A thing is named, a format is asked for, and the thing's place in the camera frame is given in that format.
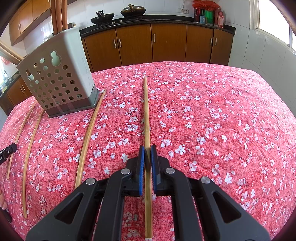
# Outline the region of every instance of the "red floral tablecloth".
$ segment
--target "red floral tablecloth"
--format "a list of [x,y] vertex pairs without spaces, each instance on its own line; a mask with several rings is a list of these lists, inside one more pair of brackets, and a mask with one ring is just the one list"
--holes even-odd
[[[91,136],[83,180],[123,168],[144,143],[144,76],[148,77],[151,143],[188,177],[208,176],[273,237],[295,207],[296,121],[255,72],[227,66],[159,62],[93,73],[107,90]],[[0,134],[13,143],[35,99],[19,104]],[[32,111],[14,155],[10,179],[0,167],[16,231],[26,233],[74,190],[83,138],[92,110],[49,119],[45,113],[29,159],[22,214],[22,175],[30,137],[42,108]],[[126,198],[122,240],[144,240],[144,197]],[[174,240],[170,197],[153,195],[155,241]]]

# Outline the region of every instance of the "black countertop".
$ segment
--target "black countertop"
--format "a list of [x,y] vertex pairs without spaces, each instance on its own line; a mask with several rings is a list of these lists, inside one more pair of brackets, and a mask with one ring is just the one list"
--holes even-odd
[[13,76],[10,78],[10,84],[7,86],[7,88],[3,91],[3,93],[0,95],[0,98],[7,93],[9,88],[13,86],[13,84],[20,78],[20,73],[16,72]]
[[110,24],[107,26],[98,27],[97,25],[93,25],[87,28],[80,30],[81,38],[87,37],[92,34],[96,34],[105,30],[119,28],[119,27],[126,27],[132,25],[139,25],[139,24],[151,24],[151,23],[181,23],[181,24],[190,24],[195,26],[201,26],[204,28],[211,28],[211,29],[220,29],[225,32],[235,34],[235,27],[224,25],[224,28],[218,28],[215,26],[202,24],[202,23],[195,23],[194,18],[191,17],[184,17],[184,16],[177,16],[177,15],[143,15],[142,19],[140,20],[130,20],[128,21],[127,18],[118,18],[113,19],[114,24]]

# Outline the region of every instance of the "utensil holder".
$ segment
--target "utensil holder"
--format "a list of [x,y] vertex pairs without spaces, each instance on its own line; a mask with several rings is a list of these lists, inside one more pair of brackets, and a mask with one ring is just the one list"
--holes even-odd
[[26,56],[17,69],[49,118],[96,106],[99,91],[91,76],[79,28],[50,38]]

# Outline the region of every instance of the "wall outlet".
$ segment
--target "wall outlet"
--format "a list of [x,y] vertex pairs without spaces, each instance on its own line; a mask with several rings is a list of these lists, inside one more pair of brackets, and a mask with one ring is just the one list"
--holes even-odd
[[189,14],[189,10],[188,9],[181,9],[181,8],[179,8],[179,13]]

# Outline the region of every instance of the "triangular cutout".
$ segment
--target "triangular cutout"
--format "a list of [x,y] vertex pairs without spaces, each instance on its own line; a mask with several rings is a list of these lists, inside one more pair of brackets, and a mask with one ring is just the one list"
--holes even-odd
[[232,206],[221,194],[219,194],[218,192],[214,192],[213,197],[217,203],[217,206],[225,223],[230,223],[241,217],[241,213],[234,206]]
[[83,193],[79,193],[66,207],[55,215],[57,220],[66,224],[71,224],[83,198]]

